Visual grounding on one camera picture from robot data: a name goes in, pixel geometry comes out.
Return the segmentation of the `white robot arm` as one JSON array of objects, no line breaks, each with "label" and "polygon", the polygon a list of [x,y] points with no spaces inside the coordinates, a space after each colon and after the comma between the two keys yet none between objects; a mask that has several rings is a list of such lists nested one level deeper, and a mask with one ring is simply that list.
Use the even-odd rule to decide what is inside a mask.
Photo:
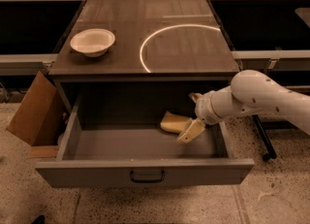
[{"label": "white robot arm", "polygon": [[244,70],[231,85],[208,93],[191,93],[196,119],[190,118],[177,140],[188,143],[206,125],[222,122],[228,116],[248,116],[264,110],[275,112],[306,134],[310,134],[310,97],[291,91],[263,73]]}]

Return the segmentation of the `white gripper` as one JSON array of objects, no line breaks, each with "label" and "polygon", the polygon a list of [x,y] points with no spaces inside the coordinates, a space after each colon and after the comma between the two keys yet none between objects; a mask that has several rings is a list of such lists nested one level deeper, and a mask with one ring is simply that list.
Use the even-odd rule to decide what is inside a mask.
[{"label": "white gripper", "polygon": [[214,125],[224,120],[225,94],[221,91],[209,91],[204,94],[190,93],[190,99],[196,103],[195,114],[198,119],[189,118],[184,129],[177,137],[187,144],[199,136],[207,125]]}]

